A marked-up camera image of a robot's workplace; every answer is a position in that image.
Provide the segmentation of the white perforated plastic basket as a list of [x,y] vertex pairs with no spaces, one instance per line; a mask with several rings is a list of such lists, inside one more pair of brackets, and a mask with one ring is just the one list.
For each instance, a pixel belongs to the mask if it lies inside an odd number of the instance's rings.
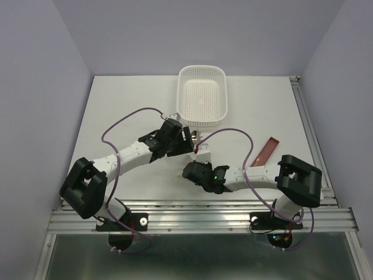
[[211,65],[190,65],[178,74],[176,113],[190,127],[216,127],[228,113],[225,72]]

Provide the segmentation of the aluminium right side rail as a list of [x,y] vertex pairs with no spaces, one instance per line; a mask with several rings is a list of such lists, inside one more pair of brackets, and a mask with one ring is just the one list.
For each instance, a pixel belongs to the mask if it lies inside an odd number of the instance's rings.
[[321,202],[323,206],[339,207],[339,203],[336,199],[335,192],[332,187],[331,180],[326,168],[326,164],[319,146],[318,139],[316,137],[315,130],[312,125],[310,115],[308,113],[304,98],[302,96],[300,79],[297,76],[289,77],[290,85],[293,90],[295,102],[297,103],[298,111],[301,117],[302,125],[304,127],[305,135],[307,138],[308,146],[311,152],[312,160],[314,165],[319,168],[322,173],[322,195],[324,199]]

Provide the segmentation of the aluminium rail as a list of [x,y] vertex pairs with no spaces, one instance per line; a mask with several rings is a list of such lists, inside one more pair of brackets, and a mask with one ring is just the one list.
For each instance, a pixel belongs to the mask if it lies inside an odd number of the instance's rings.
[[[148,214],[148,234],[239,234],[247,233],[250,214],[266,212],[256,201],[170,201],[129,200],[124,204],[133,213]],[[309,232],[315,222],[315,233],[357,232],[353,211],[336,205],[324,205],[313,211],[306,210],[302,233]],[[82,219],[67,203],[51,214],[47,228],[49,234],[93,234],[96,220]]]
[[304,127],[305,135],[307,138],[308,146],[311,152],[312,160],[314,165],[319,168],[322,173],[322,195],[324,199],[321,202],[323,206],[339,207],[339,203],[336,199],[335,192],[332,187],[331,180],[326,168],[326,164],[319,146],[318,139],[316,137],[315,130],[312,125],[310,115],[308,113],[304,98],[302,96],[300,79],[297,76],[289,77],[290,85],[293,90],[295,102],[297,103],[298,111],[301,117],[302,125]]

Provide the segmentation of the green handled spoon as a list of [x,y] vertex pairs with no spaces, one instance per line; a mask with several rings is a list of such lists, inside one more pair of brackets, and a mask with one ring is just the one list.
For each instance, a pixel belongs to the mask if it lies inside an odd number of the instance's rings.
[[193,130],[192,132],[191,132],[191,139],[192,139],[192,143],[194,144],[194,145],[197,145],[198,143],[197,143],[197,138],[196,138],[196,132],[197,132],[198,130]]

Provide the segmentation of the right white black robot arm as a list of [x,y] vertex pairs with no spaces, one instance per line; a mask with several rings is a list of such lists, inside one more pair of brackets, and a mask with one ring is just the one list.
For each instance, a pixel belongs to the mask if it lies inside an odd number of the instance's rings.
[[[317,208],[321,203],[322,171],[292,155],[283,155],[278,164],[241,169],[230,166],[212,168],[211,163],[190,162],[182,172],[183,178],[200,186],[207,193],[222,194],[251,190],[270,209],[269,223],[280,228],[303,208]],[[259,195],[259,189],[283,193],[270,205]]]

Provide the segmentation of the red plastic utensil tray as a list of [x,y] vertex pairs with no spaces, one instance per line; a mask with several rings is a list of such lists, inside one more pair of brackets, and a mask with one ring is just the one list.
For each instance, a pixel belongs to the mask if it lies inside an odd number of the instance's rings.
[[251,163],[251,167],[264,166],[267,164],[279,143],[279,140],[274,137],[270,137],[259,154],[256,156],[255,160]]

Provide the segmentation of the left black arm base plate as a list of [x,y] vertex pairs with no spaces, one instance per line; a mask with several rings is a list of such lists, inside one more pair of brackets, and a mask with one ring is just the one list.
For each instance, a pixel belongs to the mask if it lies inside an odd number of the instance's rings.
[[119,254],[141,253],[149,249],[152,240],[148,234],[148,214],[125,213],[119,218],[120,223],[115,220],[99,217],[96,220],[95,231],[108,233],[108,245],[111,251]]

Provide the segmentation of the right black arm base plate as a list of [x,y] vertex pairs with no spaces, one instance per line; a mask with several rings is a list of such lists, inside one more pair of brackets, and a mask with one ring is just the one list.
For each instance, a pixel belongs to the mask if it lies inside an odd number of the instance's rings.
[[249,231],[266,235],[268,242],[275,248],[289,249],[293,242],[293,230],[303,229],[302,223],[282,220],[271,212],[253,212],[249,217]]

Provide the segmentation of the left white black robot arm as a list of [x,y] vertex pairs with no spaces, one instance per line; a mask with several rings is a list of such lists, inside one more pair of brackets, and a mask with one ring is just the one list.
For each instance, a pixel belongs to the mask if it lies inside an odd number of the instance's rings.
[[156,161],[192,151],[189,127],[168,118],[160,129],[140,137],[123,150],[115,148],[113,154],[100,159],[78,159],[59,194],[82,219],[99,218],[104,225],[111,224],[121,231],[144,231],[145,226],[132,216],[130,209],[113,193],[106,193],[107,186],[117,187],[120,176],[132,172],[129,187],[135,193],[170,188],[177,184],[181,169],[174,163],[166,166]]

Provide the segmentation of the white paper napkin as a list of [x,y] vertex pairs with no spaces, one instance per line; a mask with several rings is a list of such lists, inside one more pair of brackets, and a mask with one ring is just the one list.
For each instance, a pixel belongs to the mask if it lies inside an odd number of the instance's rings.
[[201,153],[197,152],[191,152],[191,153],[186,153],[183,155],[178,155],[174,158],[174,168],[177,173],[177,177],[182,178],[182,173],[184,168],[187,166],[188,163],[193,162],[194,160],[197,162],[200,162],[202,158]]

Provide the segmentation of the aluminium front rail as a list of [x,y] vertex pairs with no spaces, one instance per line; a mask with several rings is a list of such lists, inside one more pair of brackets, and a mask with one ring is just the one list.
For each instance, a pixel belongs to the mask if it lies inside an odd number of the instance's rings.
[[[148,234],[239,234],[247,233],[250,214],[266,212],[256,201],[170,201],[129,200],[124,204],[133,213],[148,214]],[[315,233],[357,232],[353,211],[336,205],[324,205],[313,211],[306,210],[302,233],[309,232],[315,222]],[[67,203],[51,214],[47,228],[49,234],[93,234],[96,220],[82,219]]]

